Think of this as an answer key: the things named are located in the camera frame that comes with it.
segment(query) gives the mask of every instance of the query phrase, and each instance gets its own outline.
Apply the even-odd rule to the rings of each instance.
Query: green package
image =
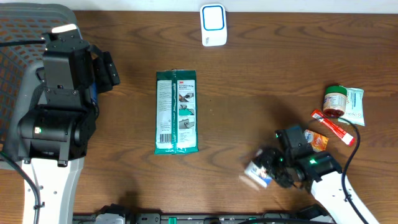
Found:
[[[197,152],[196,71],[157,72],[156,79],[155,154]]]

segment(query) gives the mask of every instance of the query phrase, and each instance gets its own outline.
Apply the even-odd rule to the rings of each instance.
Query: red tube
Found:
[[[352,137],[352,135],[344,131],[343,128],[331,122],[328,118],[325,117],[325,115],[323,115],[323,113],[320,110],[313,111],[311,116],[317,119],[322,124],[326,125],[326,127],[328,127],[331,131],[333,131],[333,133],[335,133],[337,137],[339,137],[345,144],[349,146],[352,146],[354,144],[355,142],[354,137]]]

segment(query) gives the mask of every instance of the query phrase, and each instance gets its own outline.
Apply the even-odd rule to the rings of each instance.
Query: orange packet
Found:
[[[326,150],[326,145],[328,144],[328,138],[318,134],[316,132],[310,131],[310,130],[305,130],[304,131],[304,136],[305,139],[308,141],[308,143],[311,144],[312,149],[315,152],[320,152],[320,151],[325,151]]]

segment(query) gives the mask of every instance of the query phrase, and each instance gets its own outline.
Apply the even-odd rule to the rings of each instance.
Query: brown tabletop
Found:
[[[228,42],[201,44],[198,12],[75,12],[83,38],[112,53],[121,84],[99,96],[75,213],[262,213],[315,203],[304,190],[250,187],[243,170],[276,129],[310,120],[325,87],[362,88],[365,127],[348,178],[381,223],[398,223],[398,16],[228,13]],[[155,73],[197,71],[199,152],[155,156]],[[352,132],[349,126],[342,127]],[[344,165],[353,150],[320,124]],[[23,180],[0,170],[0,223],[22,223]]]

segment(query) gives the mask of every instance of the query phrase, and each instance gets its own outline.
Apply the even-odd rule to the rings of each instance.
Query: instruction picture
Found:
[[[180,115],[180,116],[195,115],[195,106],[180,104],[178,106],[178,115]]]
[[[195,118],[180,118],[178,120],[179,129],[190,129],[195,126]]]
[[[182,102],[182,103],[194,102],[195,95],[194,95],[194,93],[191,93],[191,92],[179,92],[178,100],[179,100],[179,102]]]

